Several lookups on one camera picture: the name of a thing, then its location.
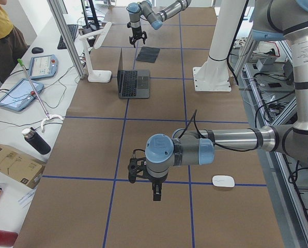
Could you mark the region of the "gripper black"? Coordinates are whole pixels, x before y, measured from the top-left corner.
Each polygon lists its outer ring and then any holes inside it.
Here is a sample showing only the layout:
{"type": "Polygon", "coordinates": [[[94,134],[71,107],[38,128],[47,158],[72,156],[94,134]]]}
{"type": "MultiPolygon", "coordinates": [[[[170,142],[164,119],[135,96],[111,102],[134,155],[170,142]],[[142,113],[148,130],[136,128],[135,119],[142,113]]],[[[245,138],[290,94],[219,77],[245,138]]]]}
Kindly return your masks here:
{"type": "Polygon", "coordinates": [[[136,41],[142,39],[143,44],[146,44],[147,33],[142,31],[141,27],[132,27],[132,36],[129,37],[130,44],[135,48],[136,41]]]}
{"type": "Polygon", "coordinates": [[[153,201],[161,201],[162,183],[167,179],[168,172],[164,173],[150,173],[148,172],[148,180],[153,183],[153,201]]]}

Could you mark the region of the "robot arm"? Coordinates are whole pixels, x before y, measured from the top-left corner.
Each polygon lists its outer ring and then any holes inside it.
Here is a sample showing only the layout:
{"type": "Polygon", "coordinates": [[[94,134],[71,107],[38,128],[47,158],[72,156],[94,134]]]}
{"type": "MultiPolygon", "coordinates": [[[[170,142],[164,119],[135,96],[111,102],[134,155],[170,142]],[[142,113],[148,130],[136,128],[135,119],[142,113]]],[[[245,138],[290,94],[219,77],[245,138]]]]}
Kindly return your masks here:
{"type": "Polygon", "coordinates": [[[186,10],[190,4],[191,0],[175,1],[155,13],[152,9],[152,4],[150,1],[130,3],[126,7],[130,18],[130,21],[127,23],[127,28],[132,29],[132,36],[129,37],[130,44],[135,47],[136,42],[141,39],[143,44],[145,44],[147,34],[145,31],[142,31],[141,17],[144,17],[154,30],[158,30],[162,26],[163,22],[172,18],[181,11],[186,10]]]}
{"type": "Polygon", "coordinates": [[[277,151],[308,164],[308,1],[256,1],[252,35],[257,41],[290,42],[297,121],[261,129],[180,129],[172,137],[151,136],[145,149],[145,174],[152,182],[154,200],[161,198],[170,167],[210,164],[216,148],[277,151]]]}

